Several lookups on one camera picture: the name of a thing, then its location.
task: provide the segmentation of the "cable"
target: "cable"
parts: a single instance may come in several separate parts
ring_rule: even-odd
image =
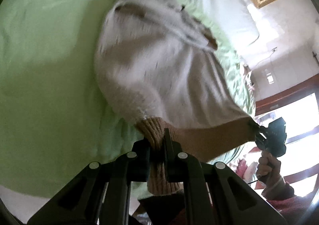
[[[258,64],[259,64],[260,62],[262,62],[262,61],[264,61],[264,60],[270,58],[275,52],[276,52],[276,51],[273,51],[273,52],[270,54],[270,56],[268,56],[267,58],[264,58],[264,59],[262,59],[261,61],[259,61],[259,62],[254,66],[254,68],[252,69],[252,71],[253,71],[254,69],[256,69],[256,67],[258,66]]]
[[[312,52],[312,56],[314,57],[315,61],[317,62],[318,66],[319,66],[319,61],[317,58],[317,53]]]
[[[253,182],[248,183],[248,185],[250,185],[250,184],[252,184],[252,183],[254,183],[254,182],[258,182],[258,181],[259,181],[259,179],[255,180],[255,181],[253,181]]]

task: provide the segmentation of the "hand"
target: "hand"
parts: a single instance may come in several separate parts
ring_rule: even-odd
[[[259,164],[256,172],[257,177],[259,178],[270,173],[269,178],[266,181],[266,186],[273,186],[281,177],[281,162],[266,150],[262,151],[258,162]]]

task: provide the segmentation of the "fingers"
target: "fingers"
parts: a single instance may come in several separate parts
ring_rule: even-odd
[[[281,162],[271,154],[268,156],[268,161],[274,166],[274,172],[279,174]]]
[[[267,165],[268,164],[268,158],[267,157],[260,157],[258,159],[258,163],[261,165]]]
[[[258,164],[256,175],[265,176],[272,171],[272,168],[267,165]]]
[[[268,157],[268,155],[270,155],[270,153],[267,151],[267,150],[263,150],[262,152],[261,152],[261,156],[262,157]]]

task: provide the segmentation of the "bright window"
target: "bright window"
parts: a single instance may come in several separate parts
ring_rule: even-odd
[[[287,138],[306,133],[319,125],[319,111],[315,94],[255,118],[260,125],[268,124],[280,117],[286,121]]]
[[[315,94],[311,94],[294,103],[255,118],[260,125],[268,127],[268,124],[280,117],[286,121],[287,138],[311,131],[319,125],[319,111]],[[301,140],[286,145],[286,154],[278,158],[281,161],[281,175],[288,176],[311,168],[319,163],[319,134],[307,136]],[[247,154],[246,161],[250,165],[258,162],[261,152]],[[305,196],[312,192],[317,175],[291,184],[295,194]]]

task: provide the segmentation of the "green bedsheet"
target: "green bedsheet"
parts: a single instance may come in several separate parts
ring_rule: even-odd
[[[0,184],[5,187],[52,197],[89,162],[112,161],[142,138],[112,111],[95,82],[95,45],[113,1],[0,5]],[[236,52],[212,19],[179,1],[212,29],[229,90],[252,114]]]

